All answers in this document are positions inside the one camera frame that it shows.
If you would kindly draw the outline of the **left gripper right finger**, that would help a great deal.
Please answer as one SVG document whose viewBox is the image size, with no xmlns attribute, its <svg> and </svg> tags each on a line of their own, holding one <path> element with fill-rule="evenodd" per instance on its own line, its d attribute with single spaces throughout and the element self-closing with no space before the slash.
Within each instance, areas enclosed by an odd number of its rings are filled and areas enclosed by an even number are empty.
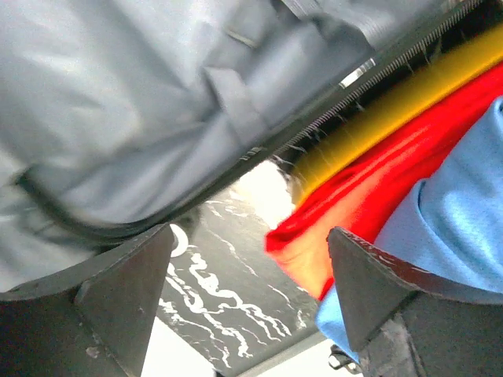
<svg viewBox="0 0 503 377">
<path fill-rule="evenodd" d="M 420 269 L 340 227 L 328 244 L 365 376 L 502 374 L 501 294 Z"/>
</svg>

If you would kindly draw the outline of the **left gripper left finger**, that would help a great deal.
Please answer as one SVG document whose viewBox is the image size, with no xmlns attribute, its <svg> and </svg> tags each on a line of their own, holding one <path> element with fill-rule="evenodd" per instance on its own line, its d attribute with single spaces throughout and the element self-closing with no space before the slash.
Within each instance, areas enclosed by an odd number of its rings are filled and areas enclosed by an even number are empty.
<svg viewBox="0 0 503 377">
<path fill-rule="evenodd" d="M 174 243 L 158 225 L 1 295 L 3 376 L 139 376 Z"/>
</svg>

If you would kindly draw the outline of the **blue cloth garment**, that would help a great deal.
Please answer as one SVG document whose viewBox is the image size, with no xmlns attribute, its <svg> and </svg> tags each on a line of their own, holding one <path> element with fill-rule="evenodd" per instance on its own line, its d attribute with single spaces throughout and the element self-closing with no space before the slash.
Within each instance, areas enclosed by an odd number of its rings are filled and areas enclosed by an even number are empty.
<svg viewBox="0 0 503 377">
<path fill-rule="evenodd" d="M 502 291 L 501 98 L 413 186 L 376 245 L 440 277 Z"/>
</svg>

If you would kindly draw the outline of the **red garment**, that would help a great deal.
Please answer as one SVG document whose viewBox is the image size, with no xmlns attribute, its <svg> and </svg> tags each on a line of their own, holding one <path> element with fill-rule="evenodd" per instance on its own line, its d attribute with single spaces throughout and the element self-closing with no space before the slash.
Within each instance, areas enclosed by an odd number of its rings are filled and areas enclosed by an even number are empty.
<svg viewBox="0 0 503 377">
<path fill-rule="evenodd" d="M 431 176 L 502 93 L 495 65 L 433 104 L 319 185 L 265 238 L 266 253 L 314 298 L 333 285 L 327 236 L 342 227 L 372 242 L 413 185 Z"/>
</svg>

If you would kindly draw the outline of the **white black space suitcase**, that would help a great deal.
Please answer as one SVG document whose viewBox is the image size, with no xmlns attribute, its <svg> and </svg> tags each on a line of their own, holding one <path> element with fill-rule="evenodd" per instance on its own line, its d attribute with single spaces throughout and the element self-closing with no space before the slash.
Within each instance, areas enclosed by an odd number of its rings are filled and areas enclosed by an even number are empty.
<svg viewBox="0 0 503 377">
<path fill-rule="evenodd" d="M 1 290 L 173 218 L 497 1 L 4 1 Z"/>
</svg>

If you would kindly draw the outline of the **orange plastic bin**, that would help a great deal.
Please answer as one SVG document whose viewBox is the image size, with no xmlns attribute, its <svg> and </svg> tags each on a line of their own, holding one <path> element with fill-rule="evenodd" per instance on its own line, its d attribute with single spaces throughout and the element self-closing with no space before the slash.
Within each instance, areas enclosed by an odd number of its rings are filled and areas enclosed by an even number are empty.
<svg viewBox="0 0 503 377">
<path fill-rule="evenodd" d="M 364 152 L 501 61 L 499 24 L 393 86 L 298 160 L 292 172 L 293 203 L 300 206 L 319 185 Z"/>
</svg>

